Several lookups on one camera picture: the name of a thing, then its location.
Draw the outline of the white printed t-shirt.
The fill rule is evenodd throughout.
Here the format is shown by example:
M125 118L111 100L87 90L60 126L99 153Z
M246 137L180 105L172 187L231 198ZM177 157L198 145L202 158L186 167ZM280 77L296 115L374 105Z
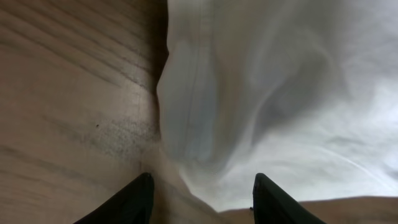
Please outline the white printed t-shirt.
M162 169L251 221L278 185L327 223L397 222L397 2L168 1Z

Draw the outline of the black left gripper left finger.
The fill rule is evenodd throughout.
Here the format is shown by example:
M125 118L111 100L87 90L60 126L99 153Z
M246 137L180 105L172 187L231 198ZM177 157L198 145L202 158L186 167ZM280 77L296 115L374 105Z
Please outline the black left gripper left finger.
M145 172L75 224L149 224L154 179Z

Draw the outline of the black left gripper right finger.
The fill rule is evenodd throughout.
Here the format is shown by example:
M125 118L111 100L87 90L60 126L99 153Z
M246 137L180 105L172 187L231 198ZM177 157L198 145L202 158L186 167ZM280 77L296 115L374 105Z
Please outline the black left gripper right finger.
M252 195L255 224L325 224L263 173L256 174Z

